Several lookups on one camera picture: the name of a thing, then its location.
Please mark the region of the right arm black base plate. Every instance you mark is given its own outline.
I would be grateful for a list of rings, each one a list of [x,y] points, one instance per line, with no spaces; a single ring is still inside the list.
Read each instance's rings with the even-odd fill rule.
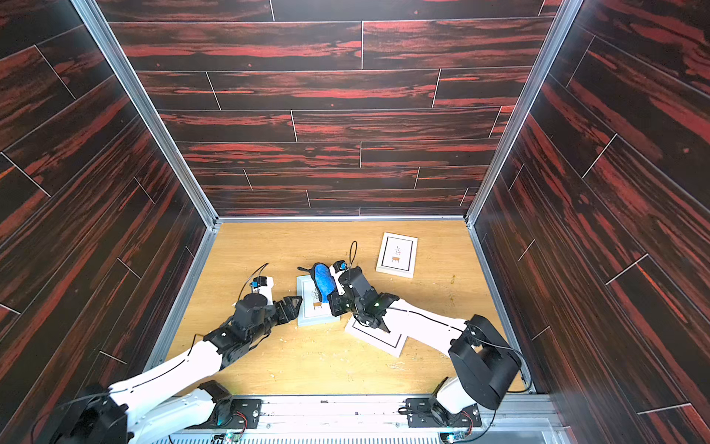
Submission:
[[[478,406],[473,404],[458,414],[451,414],[433,397],[415,397],[405,400],[398,413],[406,417],[410,428],[467,427],[482,425]]]

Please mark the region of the light blue picture frame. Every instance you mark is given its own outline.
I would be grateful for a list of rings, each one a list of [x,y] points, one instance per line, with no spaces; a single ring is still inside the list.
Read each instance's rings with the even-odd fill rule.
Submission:
[[[299,327],[336,323],[339,316],[332,316],[328,303],[319,300],[316,286],[309,276],[297,277],[297,291],[302,303],[297,318]]]

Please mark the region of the cream white picture frame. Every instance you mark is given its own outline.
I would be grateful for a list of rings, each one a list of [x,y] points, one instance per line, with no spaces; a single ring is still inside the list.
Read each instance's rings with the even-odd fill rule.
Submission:
[[[387,333],[382,329],[371,329],[361,325],[354,317],[349,320],[345,332],[357,340],[388,353],[395,358],[401,356],[407,337],[400,333]]]

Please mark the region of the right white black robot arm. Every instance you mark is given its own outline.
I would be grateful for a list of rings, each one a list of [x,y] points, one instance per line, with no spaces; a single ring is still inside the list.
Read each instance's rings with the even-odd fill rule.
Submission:
[[[434,399],[450,414],[472,404],[497,410],[523,367],[521,354],[483,316],[440,316],[378,292],[358,266],[334,270],[318,265],[314,283],[334,316],[351,313],[368,329],[417,340],[449,357],[456,377],[446,380]]]

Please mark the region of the blue microfiber cloth black trim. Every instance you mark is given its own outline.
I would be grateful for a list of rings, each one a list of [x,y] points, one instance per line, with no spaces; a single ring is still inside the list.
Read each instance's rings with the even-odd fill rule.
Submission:
[[[297,270],[309,273],[309,276],[318,291],[321,303],[330,303],[332,296],[338,295],[336,279],[331,274],[329,266],[326,266],[323,263],[315,263],[311,268],[298,266]]]

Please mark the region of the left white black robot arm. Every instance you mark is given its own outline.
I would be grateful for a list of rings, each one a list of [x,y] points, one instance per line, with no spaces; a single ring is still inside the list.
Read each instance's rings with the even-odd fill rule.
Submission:
[[[260,293],[247,295],[188,351],[107,388],[88,386],[57,406],[61,420],[40,441],[152,443],[212,416],[230,418],[232,396],[211,377],[255,349],[274,327],[295,320],[301,304],[300,296],[272,302]]]

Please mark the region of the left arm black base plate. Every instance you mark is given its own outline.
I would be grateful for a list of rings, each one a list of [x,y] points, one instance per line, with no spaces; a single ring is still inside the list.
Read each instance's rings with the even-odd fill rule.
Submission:
[[[208,419],[190,429],[257,429],[262,415],[263,401],[255,398],[232,398],[220,401]]]

